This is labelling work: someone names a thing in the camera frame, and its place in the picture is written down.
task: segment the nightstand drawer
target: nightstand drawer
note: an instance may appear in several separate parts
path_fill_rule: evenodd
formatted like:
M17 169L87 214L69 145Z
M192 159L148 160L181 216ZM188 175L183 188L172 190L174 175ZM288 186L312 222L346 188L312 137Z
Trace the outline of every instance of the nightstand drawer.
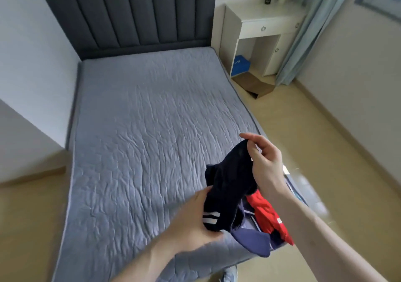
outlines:
M298 30L303 17L280 17L261 21L243 22L240 39L281 35L283 33L294 33Z

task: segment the gray upholstered headboard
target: gray upholstered headboard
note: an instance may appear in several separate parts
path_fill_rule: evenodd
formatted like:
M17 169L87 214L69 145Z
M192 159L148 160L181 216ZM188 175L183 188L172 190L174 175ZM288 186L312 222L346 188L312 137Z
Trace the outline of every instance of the gray upholstered headboard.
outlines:
M47 0L81 59L210 46L215 0Z

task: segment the desk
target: desk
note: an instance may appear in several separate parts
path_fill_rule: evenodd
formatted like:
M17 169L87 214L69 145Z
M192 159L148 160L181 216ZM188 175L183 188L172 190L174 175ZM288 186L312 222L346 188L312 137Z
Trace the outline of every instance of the desk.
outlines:
M248 39L253 49L245 58L260 75L276 74L305 16L306 9L295 3L228 3L220 45L227 72L231 74L235 56L242 54L237 53L239 43Z

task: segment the mattress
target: mattress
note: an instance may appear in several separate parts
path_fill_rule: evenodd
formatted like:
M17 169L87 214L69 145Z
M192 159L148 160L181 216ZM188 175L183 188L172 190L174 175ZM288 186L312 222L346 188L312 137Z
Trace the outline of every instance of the mattress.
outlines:
M206 186L206 165L260 129L210 47L86 60L79 77L55 282L109 281ZM192 281L253 256L226 233L176 255L158 281Z

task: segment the wooden floor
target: wooden floor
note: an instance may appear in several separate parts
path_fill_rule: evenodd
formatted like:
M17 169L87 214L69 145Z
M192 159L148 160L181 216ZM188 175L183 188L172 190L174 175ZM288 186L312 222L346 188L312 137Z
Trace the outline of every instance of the wooden floor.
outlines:
M239 90L293 178L313 185L332 228L387 279L401 281L401 200L296 86L258 100ZM0 189L0 281L47 281L67 202L63 176ZM238 266L240 281L314 281L296 248Z

